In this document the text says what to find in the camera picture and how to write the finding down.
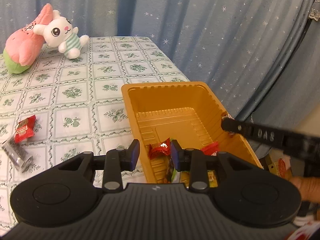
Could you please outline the person's right hand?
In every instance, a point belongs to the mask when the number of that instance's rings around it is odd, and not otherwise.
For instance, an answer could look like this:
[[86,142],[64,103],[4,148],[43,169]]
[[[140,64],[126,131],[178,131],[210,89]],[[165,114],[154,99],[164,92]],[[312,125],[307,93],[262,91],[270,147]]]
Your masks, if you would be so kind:
[[[299,190],[302,202],[318,204],[319,207],[319,178],[293,176],[289,171],[286,174],[286,179]],[[302,204],[297,216],[304,218],[308,215],[313,215],[315,220],[319,220],[319,209],[317,211],[310,211],[309,206],[309,204]]]

